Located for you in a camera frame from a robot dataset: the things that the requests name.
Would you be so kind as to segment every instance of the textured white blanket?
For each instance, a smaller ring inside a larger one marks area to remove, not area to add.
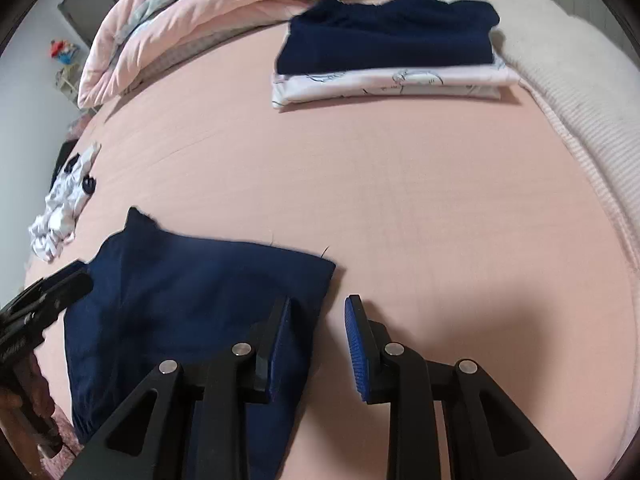
[[[526,82],[586,172],[629,262],[640,319],[640,72],[599,30],[552,0],[487,0],[500,15],[494,46]],[[544,171],[544,161],[540,161]],[[639,366],[620,453],[640,420]]]

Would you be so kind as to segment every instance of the crumpled white clothing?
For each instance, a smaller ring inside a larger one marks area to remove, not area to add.
[[[29,227],[31,249],[41,260],[50,262],[60,256],[64,244],[73,241],[76,219],[91,198],[82,189],[82,180],[89,174],[101,145],[94,142],[73,166],[71,173],[60,171],[45,197],[45,211]]]

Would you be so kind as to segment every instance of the white cloth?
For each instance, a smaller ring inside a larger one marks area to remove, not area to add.
[[[41,260],[50,262],[62,252],[65,243],[74,239],[76,219],[91,197],[82,189],[82,180],[89,174],[100,144],[89,146],[73,166],[71,173],[61,171],[45,197],[45,211],[29,227],[31,249]]]
[[[495,56],[493,64],[438,68],[371,68],[327,74],[273,75],[271,104],[281,110],[334,97],[451,95],[499,99],[498,86],[520,77]]]

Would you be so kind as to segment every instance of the navy blue shirt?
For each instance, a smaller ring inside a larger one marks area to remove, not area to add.
[[[73,422],[86,443],[165,359],[212,358],[265,321],[280,295],[296,340],[267,405],[247,406],[253,480],[273,480],[284,457],[311,358],[313,332],[335,265],[310,254],[162,231],[137,209],[88,264],[94,290],[68,309],[65,349]]]
[[[320,0],[291,19],[276,72],[489,64],[489,31],[499,22],[493,6],[479,0]]]

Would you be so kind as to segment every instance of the black clamp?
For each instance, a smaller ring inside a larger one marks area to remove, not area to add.
[[[247,480],[245,405],[268,404],[292,300],[213,359],[162,362],[94,434],[63,480]]]
[[[42,332],[93,288],[85,264],[76,261],[33,283],[0,310],[0,385],[22,398],[22,407],[16,413],[48,458],[60,452],[62,439],[53,420],[40,418],[33,411],[21,377],[29,374],[28,355],[44,342]]]
[[[356,386],[367,404],[391,403],[388,480],[440,480],[433,401],[440,400],[454,480],[575,480],[540,432],[475,361],[426,361],[344,307]]]

